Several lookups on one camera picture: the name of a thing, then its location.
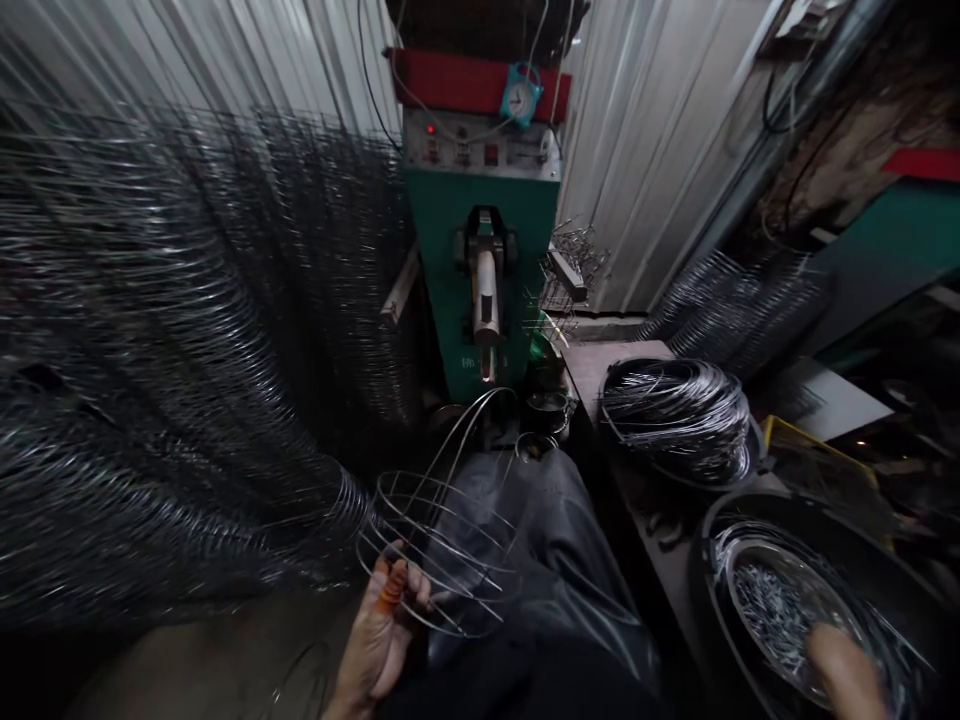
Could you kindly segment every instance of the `corrugated metal wall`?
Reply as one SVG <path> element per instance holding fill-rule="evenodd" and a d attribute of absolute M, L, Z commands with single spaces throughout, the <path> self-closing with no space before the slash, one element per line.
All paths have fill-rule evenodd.
<path fill-rule="evenodd" d="M 386 8 L 362 0 L 360 21 L 377 104 L 397 131 L 390 67 L 379 54 L 392 33 Z M 274 104 L 356 131 L 379 128 L 356 0 L 8 0 L 0 33 L 8 96 L 165 99 L 234 112 Z"/>
<path fill-rule="evenodd" d="M 591 309 L 646 311 L 682 266 L 762 132 L 754 55 L 779 5 L 595 3 L 560 208 L 611 252 Z"/>
<path fill-rule="evenodd" d="M 594 3 L 564 64 L 574 103 L 558 212 L 592 222 L 611 252 L 592 309 L 648 310 L 689 255 L 762 131 L 769 68 L 753 56 L 779 4 Z M 380 0 L 362 0 L 360 19 L 372 91 L 394 132 L 400 114 L 379 54 L 390 20 Z M 355 0 L 7 0 L 0 23 L 8 95 L 58 85 L 94 103 L 273 103 L 379 128 Z"/>

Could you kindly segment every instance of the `wall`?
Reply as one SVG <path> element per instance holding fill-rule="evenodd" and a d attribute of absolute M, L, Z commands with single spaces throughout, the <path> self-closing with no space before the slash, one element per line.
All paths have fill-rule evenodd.
<path fill-rule="evenodd" d="M 591 309 L 649 310 L 695 248 L 762 134 L 770 69 L 754 54 L 779 4 L 594 3 L 563 66 L 574 97 L 558 211 L 593 223 L 610 252 Z M 361 0 L 361 23 L 373 95 L 396 132 L 381 0 Z M 354 0 L 13 0 L 0 24 L 8 96 L 233 112 L 268 103 L 379 132 Z M 781 70 L 783 82 L 796 70 Z"/>
<path fill-rule="evenodd" d="M 764 220 L 766 233 L 780 234 L 788 201 L 791 228 L 809 219 L 842 231 L 896 182 L 881 169 L 897 149 L 960 148 L 958 31 L 960 9 L 930 0 L 892 14 L 776 174 L 745 234 L 762 243 Z"/>
<path fill-rule="evenodd" d="M 778 7 L 602 0 L 591 10 L 559 211 L 592 222 L 611 253 L 591 309 L 649 310 L 682 266 L 762 132 L 768 69 L 754 54 Z"/>
<path fill-rule="evenodd" d="M 377 104 L 397 131 L 380 56 L 392 26 L 379 0 L 362 0 L 360 21 Z M 377 131 L 357 27 L 355 0 L 10 0 L 0 5 L 0 82 L 8 97 L 273 104 Z"/>

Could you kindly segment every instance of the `electrical cable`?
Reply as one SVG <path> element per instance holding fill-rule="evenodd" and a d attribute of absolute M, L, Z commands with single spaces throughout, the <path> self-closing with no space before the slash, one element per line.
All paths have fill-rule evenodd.
<path fill-rule="evenodd" d="M 570 0 L 570 11 L 567 13 L 567 29 L 563 31 L 563 44 L 560 46 L 560 65 L 557 67 L 557 83 L 553 88 L 553 105 L 550 108 L 550 122 L 547 125 L 550 132 L 553 133 L 553 139 L 557 143 L 557 152 L 560 154 L 560 160 L 563 161 L 563 146 L 560 144 L 560 134 L 553 124 L 553 117 L 557 112 L 557 99 L 560 97 L 560 81 L 563 78 L 563 60 L 567 54 L 567 40 L 570 37 L 570 28 L 573 25 L 573 7 L 576 0 Z"/>
<path fill-rule="evenodd" d="M 897 34 L 890 41 L 889 46 L 883 52 L 878 53 L 880 55 L 880 59 L 877 61 L 876 66 L 873 68 L 873 71 L 869 73 L 867 77 L 872 78 L 877 76 L 877 74 L 880 72 L 880 69 L 883 67 L 884 63 L 890 57 L 891 50 L 896 46 L 900 38 L 903 37 L 904 29 L 908 27 L 908 25 L 909 23 L 903 23 L 899 26 L 899 29 L 897 30 Z M 824 136 L 820 139 L 820 142 L 817 143 L 816 148 L 810 154 L 810 157 L 807 158 L 807 161 L 804 163 L 796 179 L 793 181 L 793 185 L 791 185 L 790 187 L 790 193 L 787 195 L 787 198 L 783 203 L 783 232 L 782 232 L 783 235 L 790 234 L 790 207 L 791 205 L 793 205 L 794 197 L 797 194 L 797 190 L 800 188 L 800 182 L 803 180 L 804 176 L 807 174 L 807 171 L 813 165 L 814 160 L 817 159 L 817 157 L 823 151 L 823 148 L 826 147 L 827 141 L 840 128 L 840 126 L 843 124 L 843 121 L 847 119 L 847 115 L 850 114 L 850 111 L 853 110 L 854 106 L 860 101 L 860 98 L 863 97 L 864 93 L 869 87 L 870 87 L 869 82 L 864 82 L 860 84 L 857 92 L 854 93 L 850 102 L 840 112 L 840 114 L 837 116 L 837 119 L 830 126 L 830 129 L 827 130 L 826 134 L 824 134 Z"/>
<path fill-rule="evenodd" d="M 400 41 L 400 26 L 403 24 L 403 14 L 406 11 L 406 9 L 407 9 L 407 0 L 403 0 L 403 2 L 400 4 L 400 13 L 397 15 L 397 24 L 394 28 L 394 34 L 397 37 L 398 45 Z M 540 40 L 540 31 L 543 29 L 543 23 L 547 18 L 547 11 L 549 9 L 550 9 L 550 0 L 545 0 L 543 5 L 543 12 L 540 14 L 540 23 L 537 25 L 537 32 L 533 36 L 533 45 L 530 47 L 530 57 L 527 60 L 527 72 L 529 72 L 529 69 L 533 67 L 533 54 L 537 49 L 537 43 Z M 472 142 L 476 142 L 477 140 L 483 140 L 484 138 L 487 138 L 490 135 L 493 135 L 495 132 L 497 132 L 497 130 L 500 130 L 501 128 L 506 127 L 508 124 L 513 122 L 513 118 L 510 117 L 504 120 L 502 123 L 490 128 L 489 130 L 486 130 L 480 133 L 479 135 L 474 135 L 473 137 L 469 137 L 469 138 L 457 137 L 455 133 L 450 132 L 449 130 L 447 130 L 446 127 L 444 127 L 443 123 L 437 119 L 437 116 L 434 115 L 433 112 L 431 112 L 430 108 L 428 108 L 420 98 L 414 95 L 410 91 L 410 88 L 408 88 L 404 84 L 403 80 L 400 79 L 400 76 L 397 74 L 396 58 L 397 58 L 396 52 L 390 53 L 390 70 L 393 73 L 394 81 L 401 88 L 403 88 L 403 91 L 410 98 L 416 101 L 417 105 L 419 105 L 420 108 L 427 114 L 427 116 L 430 118 L 430 121 L 434 124 L 434 126 L 436 126 L 436 128 L 441 132 L 441 134 L 446 135 L 448 140 L 452 140 L 453 142 L 462 143 L 466 145 Z"/>
<path fill-rule="evenodd" d="M 764 129 L 771 135 L 786 135 L 787 133 L 792 133 L 800 125 L 800 121 L 794 116 L 797 86 L 800 84 L 800 80 L 803 79 L 803 76 L 807 73 L 807 70 L 810 69 L 810 66 L 812 65 L 810 58 L 813 56 L 813 52 L 816 50 L 818 44 L 818 40 L 815 40 L 810 44 L 810 49 L 807 51 L 807 56 L 803 59 L 803 68 L 797 72 L 797 76 L 790 83 L 790 124 L 787 127 L 777 127 L 774 124 L 773 118 L 770 114 L 770 100 L 773 96 L 773 81 L 777 76 L 777 66 L 774 65 L 770 69 L 770 76 L 767 78 L 767 87 L 763 92 L 763 108 L 761 112 L 761 118 L 763 119 Z"/>
<path fill-rule="evenodd" d="M 383 130 L 383 134 L 387 136 L 387 140 L 393 145 L 393 149 L 397 151 L 397 155 L 403 157 L 403 151 L 390 136 L 390 132 L 383 122 L 383 117 L 380 115 L 380 108 L 377 107 L 377 99 L 373 96 L 373 87 L 370 85 L 370 74 L 367 72 L 367 56 L 363 52 L 363 23 L 360 20 L 360 6 L 362 4 L 363 0 L 357 0 L 357 34 L 360 35 L 360 60 L 363 63 L 363 77 L 367 81 L 367 92 L 370 94 L 370 102 L 373 103 L 373 111 L 377 114 L 377 122 L 380 123 L 380 129 Z"/>

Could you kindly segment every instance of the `clock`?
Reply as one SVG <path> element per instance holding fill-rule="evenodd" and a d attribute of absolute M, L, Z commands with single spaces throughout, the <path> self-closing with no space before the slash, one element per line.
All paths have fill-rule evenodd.
<path fill-rule="evenodd" d="M 507 72 L 507 87 L 503 91 L 500 115 L 527 129 L 542 94 L 543 87 L 537 69 L 528 63 L 514 63 Z"/>

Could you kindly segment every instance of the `concrete floor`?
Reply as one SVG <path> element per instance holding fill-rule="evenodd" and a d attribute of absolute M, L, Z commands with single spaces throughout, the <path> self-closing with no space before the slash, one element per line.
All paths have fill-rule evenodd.
<path fill-rule="evenodd" d="M 101 668 L 65 717 L 314 720 L 361 592 L 276 595 L 214 620 L 158 628 Z"/>

